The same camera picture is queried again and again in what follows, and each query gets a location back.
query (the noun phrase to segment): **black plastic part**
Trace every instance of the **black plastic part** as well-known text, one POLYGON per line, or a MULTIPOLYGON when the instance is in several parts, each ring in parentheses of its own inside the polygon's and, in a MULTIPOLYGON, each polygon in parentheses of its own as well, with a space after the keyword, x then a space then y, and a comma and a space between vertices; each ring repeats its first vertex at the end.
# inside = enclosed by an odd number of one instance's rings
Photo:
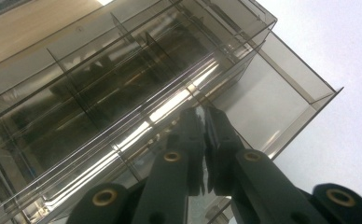
POLYGON ((134 224, 187 222, 188 156, 182 150, 166 150, 154 161, 134 224))
MULTIPOLYGON (((238 152, 234 173, 259 223, 328 223, 263 152, 238 152)), ((232 199, 243 201, 240 193, 232 199)))
POLYGON ((204 137, 202 121, 197 115, 196 108, 183 110, 178 126, 169 134, 167 149, 179 149, 188 154, 188 188, 190 196, 204 194, 203 185, 203 156, 204 137))
POLYGON ((96 186, 77 204, 67 224, 117 223, 128 196, 128 191, 121 185, 106 183, 96 186))
POLYGON ((362 223, 362 198, 345 187, 335 184, 316 186, 312 204, 330 223, 362 223))
POLYGON ((206 163, 209 172, 208 190, 218 196, 231 195, 235 155, 244 146, 227 115, 216 108, 206 108, 206 163))

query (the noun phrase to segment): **white wall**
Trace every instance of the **white wall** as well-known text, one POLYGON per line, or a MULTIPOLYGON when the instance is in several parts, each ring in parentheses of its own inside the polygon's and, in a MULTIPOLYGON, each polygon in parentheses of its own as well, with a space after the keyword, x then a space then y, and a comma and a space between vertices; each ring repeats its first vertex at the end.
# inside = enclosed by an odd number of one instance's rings
POLYGON ((275 163, 308 192, 332 182, 362 196, 362 1, 258 1, 290 48, 335 89, 345 87, 275 163))

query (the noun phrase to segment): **clear acrylic container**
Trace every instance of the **clear acrylic container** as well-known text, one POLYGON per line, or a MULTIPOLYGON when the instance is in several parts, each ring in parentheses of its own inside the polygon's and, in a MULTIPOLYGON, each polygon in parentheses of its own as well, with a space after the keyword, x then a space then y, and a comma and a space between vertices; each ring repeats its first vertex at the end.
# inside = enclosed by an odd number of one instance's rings
MULTIPOLYGON (((1 62, 0 223, 67 217, 97 184, 141 181, 191 106, 226 111, 274 157, 337 94, 275 23, 255 1, 118 0, 1 62)), ((224 200, 190 199, 191 221, 224 200)))

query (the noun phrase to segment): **brass screw hole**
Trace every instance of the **brass screw hole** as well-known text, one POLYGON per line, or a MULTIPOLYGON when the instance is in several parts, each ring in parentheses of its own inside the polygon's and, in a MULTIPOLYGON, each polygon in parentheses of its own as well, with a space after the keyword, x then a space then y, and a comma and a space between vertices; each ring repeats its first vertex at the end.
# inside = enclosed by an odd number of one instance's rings
POLYGON ((259 161, 260 155, 255 152, 247 152, 244 154, 244 158, 248 161, 259 161))
POLYGON ((328 189, 327 197, 334 203, 345 207, 353 207, 355 199, 348 193, 340 189, 328 189))
POLYGON ((107 206, 117 198, 117 192, 113 189, 103 189, 97 192, 92 199, 96 206, 107 206))
POLYGON ((178 154, 177 152, 168 152, 166 154, 164 154, 164 159, 166 161, 179 161, 181 159, 181 155, 178 154))

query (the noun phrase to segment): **plastic compartment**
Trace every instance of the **plastic compartment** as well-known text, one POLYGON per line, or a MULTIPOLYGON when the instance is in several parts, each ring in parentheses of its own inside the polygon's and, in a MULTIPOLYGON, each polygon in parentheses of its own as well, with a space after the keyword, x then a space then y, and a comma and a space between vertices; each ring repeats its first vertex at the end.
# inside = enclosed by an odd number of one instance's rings
MULTIPOLYGON (((0 63, 21 74, 0 87, 0 223, 66 217, 94 185, 147 177, 191 106, 225 110, 275 156, 336 95, 275 22, 255 1, 118 0, 0 63)), ((226 204, 193 201, 202 220, 226 204)))

